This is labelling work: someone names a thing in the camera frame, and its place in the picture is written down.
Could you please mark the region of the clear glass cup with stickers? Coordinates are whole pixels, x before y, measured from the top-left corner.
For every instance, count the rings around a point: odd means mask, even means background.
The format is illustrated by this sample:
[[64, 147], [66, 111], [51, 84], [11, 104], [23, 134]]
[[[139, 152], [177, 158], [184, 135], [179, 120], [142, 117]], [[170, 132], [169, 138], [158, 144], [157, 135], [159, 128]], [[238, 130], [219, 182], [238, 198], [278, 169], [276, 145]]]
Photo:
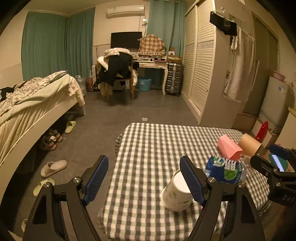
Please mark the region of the clear glass cup with stickers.
[[245, 155], [243, 155], [239, 159], [239, 162], [242, 165], [242, 172], [245, 177], [251, 174], [252, 172], [254, 172], [254, 169], [251, 167], [251, 164], [250, 164], [250, 159], [251, 159], [250, 156], [245, 156]]

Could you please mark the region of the brown kraft paper cup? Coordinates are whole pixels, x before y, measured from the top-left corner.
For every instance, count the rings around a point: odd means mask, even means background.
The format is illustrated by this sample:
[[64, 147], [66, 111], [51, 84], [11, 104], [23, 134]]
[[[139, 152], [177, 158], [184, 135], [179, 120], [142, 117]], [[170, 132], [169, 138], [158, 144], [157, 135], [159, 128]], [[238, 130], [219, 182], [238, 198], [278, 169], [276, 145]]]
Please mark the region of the brown kraft paper cup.
[[252, 136], [245, 133], [238, 142], [238, 145], [242, 149], [244, 156], [251, 157], [257, 154], [261, 143]]

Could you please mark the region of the blue laundry basket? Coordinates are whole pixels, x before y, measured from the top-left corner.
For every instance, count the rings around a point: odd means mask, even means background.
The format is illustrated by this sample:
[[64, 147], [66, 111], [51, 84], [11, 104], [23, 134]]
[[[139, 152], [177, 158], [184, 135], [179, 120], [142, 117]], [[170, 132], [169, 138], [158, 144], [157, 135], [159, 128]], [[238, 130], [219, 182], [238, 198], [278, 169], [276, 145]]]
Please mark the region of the blue laundry basket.
[[138, 89], [140, 91], [150, 91], [152, 86], [152, 79], [139, 77], [138, 78]]

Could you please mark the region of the pink faceted cup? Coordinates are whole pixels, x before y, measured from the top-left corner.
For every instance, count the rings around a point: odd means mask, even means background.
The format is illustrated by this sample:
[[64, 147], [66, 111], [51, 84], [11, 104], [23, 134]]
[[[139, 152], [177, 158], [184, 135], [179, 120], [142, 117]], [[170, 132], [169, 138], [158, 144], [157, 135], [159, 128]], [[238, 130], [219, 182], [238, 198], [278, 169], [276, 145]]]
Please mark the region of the pink faceted cup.
[[217, 140], [217, 147], [223, 157], [229, 160], [238, 161], [243, 149], [241, 149], [227, 134], [220, 136]]

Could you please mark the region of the white red sneaker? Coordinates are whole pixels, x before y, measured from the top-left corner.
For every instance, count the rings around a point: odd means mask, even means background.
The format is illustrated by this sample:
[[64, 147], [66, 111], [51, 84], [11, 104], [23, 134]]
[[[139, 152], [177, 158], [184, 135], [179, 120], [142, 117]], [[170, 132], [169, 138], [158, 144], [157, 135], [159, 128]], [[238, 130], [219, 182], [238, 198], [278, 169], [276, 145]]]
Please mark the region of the white red sneaker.
[[40, 149], [43, 151], [54, 151], [56, 149], [56, 137], [43, 136], [40, 142]]

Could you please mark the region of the white small refrigerator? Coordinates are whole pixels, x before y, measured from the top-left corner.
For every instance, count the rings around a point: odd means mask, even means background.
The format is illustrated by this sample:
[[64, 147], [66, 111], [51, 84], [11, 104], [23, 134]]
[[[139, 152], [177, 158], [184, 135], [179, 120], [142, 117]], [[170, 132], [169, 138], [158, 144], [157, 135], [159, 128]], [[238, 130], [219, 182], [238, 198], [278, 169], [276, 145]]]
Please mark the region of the white small refrigerator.
[[288, 108], [293, 107], [295, 95], [292, 88], [274, 77], [270, 77], [259, 112], [259, 120], [268, 121], [268, 128], [280, 134], [288, 116]]

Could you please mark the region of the large clear water jug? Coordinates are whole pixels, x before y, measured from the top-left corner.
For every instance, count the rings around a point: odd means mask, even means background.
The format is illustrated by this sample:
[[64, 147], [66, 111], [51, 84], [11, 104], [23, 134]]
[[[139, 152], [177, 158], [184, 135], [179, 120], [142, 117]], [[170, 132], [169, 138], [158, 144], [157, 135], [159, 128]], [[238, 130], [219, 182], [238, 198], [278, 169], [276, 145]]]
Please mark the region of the large clear water jug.
[[82, 77], [81, 75], [76, 75], [75, 79], [76, 79], [77, 83], [80, 86], [82, 94], [86, 95], [86, 93], [87, 93], [87, 90], [86, 90], [86, 78]]

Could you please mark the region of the bed with beige bedding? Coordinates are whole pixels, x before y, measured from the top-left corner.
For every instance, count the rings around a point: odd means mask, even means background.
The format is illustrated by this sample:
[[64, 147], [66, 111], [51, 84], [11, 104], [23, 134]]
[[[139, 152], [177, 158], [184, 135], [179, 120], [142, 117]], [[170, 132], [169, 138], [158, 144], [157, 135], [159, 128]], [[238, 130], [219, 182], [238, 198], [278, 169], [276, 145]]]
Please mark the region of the bed with beige bedding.
[[85, 104], [78, 82], [67, 71], [35, 77], [6, 93], [6, 99], [1, 99], [1, 163], [39, 118], [70, 97], [74, 97], [79, 106]]

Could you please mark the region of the checkered grey white tablecloth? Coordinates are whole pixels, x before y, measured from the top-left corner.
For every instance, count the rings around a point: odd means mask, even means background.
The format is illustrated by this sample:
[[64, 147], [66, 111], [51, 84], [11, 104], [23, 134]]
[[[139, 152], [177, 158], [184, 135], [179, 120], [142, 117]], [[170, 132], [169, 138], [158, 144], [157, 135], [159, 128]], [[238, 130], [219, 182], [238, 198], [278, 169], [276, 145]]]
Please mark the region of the checkered grey white tablecloth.
[[118, 136], [116, 161], [98, 225], [109, 240], [186, 240], [201, 212], [191, 201], [174, 212], [164, 204], [165, 188], [179, 197], [186, 183], [180, 159], [201, 169], [219, 156], [218, 139], [239, 142], [242, 133], [226, 128], [131, 123]]

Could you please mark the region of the wooden chair piled with clothes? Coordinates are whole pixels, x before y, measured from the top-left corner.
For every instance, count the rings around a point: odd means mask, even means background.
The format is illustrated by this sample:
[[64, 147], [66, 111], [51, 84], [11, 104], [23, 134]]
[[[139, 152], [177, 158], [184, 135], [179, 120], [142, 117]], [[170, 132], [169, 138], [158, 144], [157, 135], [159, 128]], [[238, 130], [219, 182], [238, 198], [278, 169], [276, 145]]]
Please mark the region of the wooden chair piled with clothes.
[[111, 48], [104, 51], [104, 55], [97, 58], [96, 81], [101, 95], [109, 98], [113, 94], [113, 88], [118, 81], [121, 85], [130, 89], [134, 99], [135, 87], [138, 83], [139, 63], [130, 51], [125, 48]]

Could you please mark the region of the black flat television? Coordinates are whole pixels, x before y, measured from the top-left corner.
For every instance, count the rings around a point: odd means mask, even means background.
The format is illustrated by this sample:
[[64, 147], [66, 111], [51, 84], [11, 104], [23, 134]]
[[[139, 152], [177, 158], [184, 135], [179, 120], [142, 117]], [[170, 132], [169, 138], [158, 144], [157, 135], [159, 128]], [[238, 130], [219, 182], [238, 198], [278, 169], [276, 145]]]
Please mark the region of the black flat television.
[[111, 48], [138, 49], [142, 32], [117, 32], [111, 34]]

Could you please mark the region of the plaid cloth cover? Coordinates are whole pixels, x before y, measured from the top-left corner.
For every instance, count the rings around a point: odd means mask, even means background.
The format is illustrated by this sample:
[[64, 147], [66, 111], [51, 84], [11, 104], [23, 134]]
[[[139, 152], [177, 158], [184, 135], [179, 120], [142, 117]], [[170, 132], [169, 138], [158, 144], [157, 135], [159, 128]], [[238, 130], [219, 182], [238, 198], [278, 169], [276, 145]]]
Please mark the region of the plaid cloth cover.
[[166, 55], [165, 42], [154, 34], [140, 39], [138, 53], [147, 56], [163, 57]]

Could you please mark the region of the green window curtain left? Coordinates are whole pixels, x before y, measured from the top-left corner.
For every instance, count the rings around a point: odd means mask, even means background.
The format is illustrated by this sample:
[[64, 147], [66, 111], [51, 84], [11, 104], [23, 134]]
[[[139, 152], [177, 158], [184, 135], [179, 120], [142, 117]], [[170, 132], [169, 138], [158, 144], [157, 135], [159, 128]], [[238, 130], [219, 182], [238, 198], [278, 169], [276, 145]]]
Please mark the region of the green window curtain left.
[[92, 68], [95, 9], [69, 17], [28, 12], [23, 28], [23, 79], [46, 77], [66, 70], [89, 77]]

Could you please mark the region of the green slipper near table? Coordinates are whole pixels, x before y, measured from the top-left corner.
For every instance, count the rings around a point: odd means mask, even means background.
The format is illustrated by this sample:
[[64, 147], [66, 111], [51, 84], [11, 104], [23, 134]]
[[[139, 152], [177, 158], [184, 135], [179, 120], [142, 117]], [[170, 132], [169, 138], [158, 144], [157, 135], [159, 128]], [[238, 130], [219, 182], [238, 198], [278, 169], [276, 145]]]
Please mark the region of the green slipper near table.
[[44, 184], [47, 184], [47, 183], [51, 183], [53, 186], [56, 185], [55, 180], [53, 180], [51, 178], [40, 181], [39, 184], [33, 190], [33, 195], [34, 195], [35, 198], [39, 195], [39, 192], [41, 191]]

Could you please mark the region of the blue plastic water bottle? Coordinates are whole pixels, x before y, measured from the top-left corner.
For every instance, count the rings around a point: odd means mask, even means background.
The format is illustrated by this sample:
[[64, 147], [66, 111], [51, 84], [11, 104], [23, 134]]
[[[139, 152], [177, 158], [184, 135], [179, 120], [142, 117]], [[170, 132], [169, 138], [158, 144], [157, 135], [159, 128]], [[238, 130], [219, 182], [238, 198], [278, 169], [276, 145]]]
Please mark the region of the blue plastic water bottle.
[[247, 175], [245, 165], [240, 161], [211, 156], [204, 172], [207, 177], [213, 177], [221, 183], [237, 184]]

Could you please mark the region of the green curtain behind desk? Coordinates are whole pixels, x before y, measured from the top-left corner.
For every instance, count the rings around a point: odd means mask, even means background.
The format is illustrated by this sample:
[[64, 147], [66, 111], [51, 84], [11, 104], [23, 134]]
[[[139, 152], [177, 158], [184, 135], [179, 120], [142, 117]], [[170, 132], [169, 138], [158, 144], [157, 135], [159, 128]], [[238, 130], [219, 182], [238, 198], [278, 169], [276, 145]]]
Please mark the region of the green curtain behind desk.
[[153, 34], [165, 42], [166, 50], [175, 49], [183, 56], [185, 45], [185, 1], [151, 1], [147, 35]]

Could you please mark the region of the white wall air conditioner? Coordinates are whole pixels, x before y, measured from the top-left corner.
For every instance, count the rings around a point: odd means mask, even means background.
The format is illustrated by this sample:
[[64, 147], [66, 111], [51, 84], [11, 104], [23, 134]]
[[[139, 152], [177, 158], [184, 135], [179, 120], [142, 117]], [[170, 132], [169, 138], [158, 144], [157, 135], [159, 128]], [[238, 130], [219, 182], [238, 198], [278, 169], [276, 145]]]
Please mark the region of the white wall air conditioner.
[[108, 18], [116, 18], [121, 16], [142, 16], [145, 11], [144, 5], [116, 6], [107, 9]]

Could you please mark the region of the white louvered wardrobe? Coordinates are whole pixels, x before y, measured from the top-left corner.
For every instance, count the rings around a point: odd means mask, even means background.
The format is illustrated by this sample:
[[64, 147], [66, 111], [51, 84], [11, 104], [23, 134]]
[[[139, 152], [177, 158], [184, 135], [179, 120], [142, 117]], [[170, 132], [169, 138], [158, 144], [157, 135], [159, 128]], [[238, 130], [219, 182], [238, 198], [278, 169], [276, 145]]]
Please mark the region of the white louvered wardrobe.
[[232, 128], [240, 102], [223, 94], [230, 37], [210, 23], [210, 13], [239, 16], [243, 1], [195, 1], [185, 13], [182, 97], [200, 126]]

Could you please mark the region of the pink basin on refrigerator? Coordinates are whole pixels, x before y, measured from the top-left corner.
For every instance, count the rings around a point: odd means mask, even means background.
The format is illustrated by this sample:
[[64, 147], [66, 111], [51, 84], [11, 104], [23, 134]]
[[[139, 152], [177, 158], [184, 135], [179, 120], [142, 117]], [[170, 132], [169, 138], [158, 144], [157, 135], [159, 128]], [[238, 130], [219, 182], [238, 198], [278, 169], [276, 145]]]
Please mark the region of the pink basin on refrigerator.
[[277, 71], [272, 71], [272, 75], [273, 75], [273, 78], [275, 78], [275, 79], [277, 79], [277, 80], [279, 80], [279, 81], [281, 81], [281, 82], [284, 82], [285, 81], [285, 76], [284, 75], [282, 75], [282, 74], [280, 74], [279, 72], [277, 72]]

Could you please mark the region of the green slipper under bed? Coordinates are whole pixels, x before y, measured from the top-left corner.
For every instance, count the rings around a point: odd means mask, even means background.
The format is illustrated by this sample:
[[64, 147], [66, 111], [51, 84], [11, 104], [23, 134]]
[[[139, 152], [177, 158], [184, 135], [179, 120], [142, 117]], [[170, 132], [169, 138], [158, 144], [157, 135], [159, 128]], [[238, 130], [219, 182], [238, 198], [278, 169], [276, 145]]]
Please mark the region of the green slipper under bed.
[[73, 131], [75, 125], [76, 125], [76, 121], [74, 121], [74, 120], [68, 121], [66, 124], [65, 133], [66, 134], [71, 133]]

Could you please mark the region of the dark hard-shell suitcase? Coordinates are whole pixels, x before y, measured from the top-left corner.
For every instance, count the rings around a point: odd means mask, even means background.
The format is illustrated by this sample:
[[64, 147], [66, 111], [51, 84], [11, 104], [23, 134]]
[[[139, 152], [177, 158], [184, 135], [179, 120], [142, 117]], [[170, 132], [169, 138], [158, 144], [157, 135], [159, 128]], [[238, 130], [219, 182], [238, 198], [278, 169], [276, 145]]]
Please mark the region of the dark hard-shell suitcase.
[[179, 96], [183, 84], [183, 66], [182, 64], [169, 63], [168, 76], [166, 78], [165, 92]]

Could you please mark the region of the red bottle on floor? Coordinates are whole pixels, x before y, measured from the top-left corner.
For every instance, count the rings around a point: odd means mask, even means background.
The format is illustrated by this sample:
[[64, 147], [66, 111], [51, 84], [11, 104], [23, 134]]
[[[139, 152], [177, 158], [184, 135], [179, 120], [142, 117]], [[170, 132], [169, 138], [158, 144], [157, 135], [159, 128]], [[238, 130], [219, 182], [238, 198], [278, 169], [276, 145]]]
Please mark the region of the red bottle on floor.
[[255, 137], [255, 139], [257, 141], [259, 141], [259, 142], [262, 142], [263, 139], [264, 139], [264, 137], [266, 136], [267, 131], [268, 131], [268, 121], [265, 121], [261, 125], [261, 127], [260, 127], [260, 129], [259, 129], [259, 131], [258, 131], [258, 133], [257, 133], [257, 135]]

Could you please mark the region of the hanging beige towel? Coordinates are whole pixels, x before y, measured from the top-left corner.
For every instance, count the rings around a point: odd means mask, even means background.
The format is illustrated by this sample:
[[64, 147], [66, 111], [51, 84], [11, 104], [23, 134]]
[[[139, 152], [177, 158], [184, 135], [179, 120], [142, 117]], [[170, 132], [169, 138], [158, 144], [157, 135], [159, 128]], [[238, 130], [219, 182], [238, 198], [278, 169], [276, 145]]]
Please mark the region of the hanging beige towel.
[[241, 27], [231, 45], [233, 53], [229, 77], [225, 83], [224, 95], [229, 99], [246, 102], [253, 87], [255, 75], [255, 39]]

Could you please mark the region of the white desk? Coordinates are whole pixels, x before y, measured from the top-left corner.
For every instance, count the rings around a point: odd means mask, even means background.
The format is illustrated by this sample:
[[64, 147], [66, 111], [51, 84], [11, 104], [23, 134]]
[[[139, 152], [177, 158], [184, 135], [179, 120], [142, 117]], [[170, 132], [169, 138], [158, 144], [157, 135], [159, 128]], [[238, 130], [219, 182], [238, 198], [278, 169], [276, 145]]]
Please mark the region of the white desk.
[[136, 60], [139, 63], [140, 68], [149, 68], [149, 69], [163, 69], [164, 76], [162, 81], [162, 94], [163, 96], [166, 95], [166, 82], [168, 78], [168, 63], [167, 62], [157, 62], [157, 61], [143, 61], [143, 60]]

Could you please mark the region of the white paper cup green print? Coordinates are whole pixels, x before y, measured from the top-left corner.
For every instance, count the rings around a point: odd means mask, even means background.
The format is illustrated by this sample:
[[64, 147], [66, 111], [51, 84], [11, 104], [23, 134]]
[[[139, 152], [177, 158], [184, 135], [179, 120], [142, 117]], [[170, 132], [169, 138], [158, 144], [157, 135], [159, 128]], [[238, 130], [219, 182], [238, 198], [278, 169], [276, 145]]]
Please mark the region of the white paper cup green print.
[[173, 174], [160, 197], [162, 205], [173, 212], [184, 211], [191, 205], [193, 197], [180, 169]]

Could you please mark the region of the beige slipper near table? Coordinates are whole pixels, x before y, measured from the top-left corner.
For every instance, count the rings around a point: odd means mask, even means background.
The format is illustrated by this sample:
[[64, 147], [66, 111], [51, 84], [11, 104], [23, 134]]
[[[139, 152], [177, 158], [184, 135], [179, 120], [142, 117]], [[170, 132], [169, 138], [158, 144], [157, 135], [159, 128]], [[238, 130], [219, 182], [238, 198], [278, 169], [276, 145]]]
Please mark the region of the beige slipper near table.
[[57, 162], [48, 162], [42, 169], [41, 169], [41, 176], [43, 178], [49, 177], [67, 167], [66, 160], [60, 160]]

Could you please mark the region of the smartphone in green case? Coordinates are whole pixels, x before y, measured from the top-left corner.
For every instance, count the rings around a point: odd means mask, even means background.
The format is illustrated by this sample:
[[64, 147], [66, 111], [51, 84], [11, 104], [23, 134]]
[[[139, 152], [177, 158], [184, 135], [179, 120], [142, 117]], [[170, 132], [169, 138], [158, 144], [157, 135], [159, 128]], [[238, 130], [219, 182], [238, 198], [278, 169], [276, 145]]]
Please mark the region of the smartphone in green case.
[[276, 156], [275, 154], [268, 154], [270, 162], [276, 166], [281, 172], [285, 172], [288, 169], [288, 161]]

